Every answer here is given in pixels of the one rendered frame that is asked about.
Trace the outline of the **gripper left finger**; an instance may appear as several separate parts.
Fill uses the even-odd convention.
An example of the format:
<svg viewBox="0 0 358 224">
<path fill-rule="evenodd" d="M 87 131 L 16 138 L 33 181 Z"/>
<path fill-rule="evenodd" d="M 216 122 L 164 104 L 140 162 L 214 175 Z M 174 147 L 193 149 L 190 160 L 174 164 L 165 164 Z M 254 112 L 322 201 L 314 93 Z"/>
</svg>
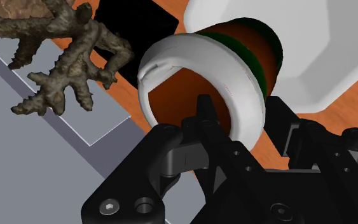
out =
<svg viewBox="0 0 358 224">
<path fill-rule="evenodd" d="M 81 208 L 83 224 L 164 224 L 163 197 L 194 171 L 206 203 L 191 224 L 266 223 L 265 200 L 251 179 L 264 174 L 244 145 L 219 125 L 210 96 L 181 126 L 154 126 Z"/>
</svg>

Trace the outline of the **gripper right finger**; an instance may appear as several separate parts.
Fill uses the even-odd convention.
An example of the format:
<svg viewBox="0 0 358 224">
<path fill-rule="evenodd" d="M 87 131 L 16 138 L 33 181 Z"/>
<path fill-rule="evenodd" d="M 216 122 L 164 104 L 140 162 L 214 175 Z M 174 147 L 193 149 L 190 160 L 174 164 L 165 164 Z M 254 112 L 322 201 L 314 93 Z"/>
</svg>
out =
<svg viewBox="0 0 358 224">
<path fill-rule="evenodd" d="M 265 131 L 289 168 L 317 165 L 344 224 L 358 224 L 358 128 L 333 134 L 299 118 L 277 96 L 267 97 L 265 106 Z"/>
</svg>

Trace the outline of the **orange cup with white rim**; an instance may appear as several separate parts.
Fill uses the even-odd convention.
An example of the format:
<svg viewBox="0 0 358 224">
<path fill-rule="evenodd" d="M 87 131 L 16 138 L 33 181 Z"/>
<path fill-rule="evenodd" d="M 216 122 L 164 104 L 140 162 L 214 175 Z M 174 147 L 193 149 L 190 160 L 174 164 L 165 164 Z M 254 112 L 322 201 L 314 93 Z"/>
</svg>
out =
<svg viewBox="0 0 358 224">
<path fill-rule="evenodd" d="M 151 45 L 137 75 L 139 102 L 150 126 L 181 126 L 197 97 L 213 100 L 223 130 L 251 149 L 265 124 L 265 101 L 282 66 L 277 33 L 254 18 L 236 18 Z"/>
</svg>

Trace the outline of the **white octagonal bowl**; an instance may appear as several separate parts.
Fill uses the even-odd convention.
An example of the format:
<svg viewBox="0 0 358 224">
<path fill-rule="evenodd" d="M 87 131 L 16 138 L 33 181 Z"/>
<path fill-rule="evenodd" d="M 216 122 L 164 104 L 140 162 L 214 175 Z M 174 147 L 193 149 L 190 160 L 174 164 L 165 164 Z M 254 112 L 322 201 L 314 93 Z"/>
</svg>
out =
<svg viewBox="0 0 358 224">
<path fill-rule="evenodd" d="M 273 94 L 296 113 L 326 109 L 358 80 L 358 0 L 189 0 L 187 32 L 249 17 L 279 37 L 283 63 Z"/>
</svg>

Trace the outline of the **gnarled brown branch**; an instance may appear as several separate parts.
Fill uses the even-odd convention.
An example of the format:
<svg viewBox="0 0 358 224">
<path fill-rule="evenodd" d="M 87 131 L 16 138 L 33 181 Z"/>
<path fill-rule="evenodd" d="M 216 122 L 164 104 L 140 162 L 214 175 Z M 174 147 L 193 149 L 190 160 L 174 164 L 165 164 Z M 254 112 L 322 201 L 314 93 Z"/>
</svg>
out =
<svg viewBox="0 0 358 224">
<path fill-rule="evenodd" d="M 44 116 L 51 108 L 56 115 L 62 115 L 67 87 L 73 89 L 80 106 L 91 111 L 93 99 L 87 81 L 99 81 L 105 89 L 109 89 L 117 81 L 116 72 L 133 59 L 132 47 L 126 39 L 92 19 L 90 3 L 73 9 L 66 0 L 41 1 L 51 12 L 50 17 L 0 16 L 0 38 L 19 40 L 8 68 L 20 69 L 31 64 L 46 39 L 71 38 L 72 41 L 48 74 L 31 72 L 27 75 L 39 86 L 39 90 L 11 107 L 11 111 L 16 115 L 37 113 Z"/>
</svg>

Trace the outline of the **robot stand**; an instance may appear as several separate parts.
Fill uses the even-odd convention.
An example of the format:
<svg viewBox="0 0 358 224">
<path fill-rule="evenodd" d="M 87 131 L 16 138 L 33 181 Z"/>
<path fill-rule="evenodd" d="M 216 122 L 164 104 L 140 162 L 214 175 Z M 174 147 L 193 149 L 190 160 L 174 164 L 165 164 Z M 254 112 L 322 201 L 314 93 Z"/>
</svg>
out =
<svg viewBox="0 0 358 224">
<path fill-rule="evenodd" d="M 157 41 L 173 35 L 178 19 L 153 0 L 100 0 L 94 19 L 126 39 L 134 59 L 118 72 L 137 88 L 137 73 L 145 51 Z"/>
</svg>

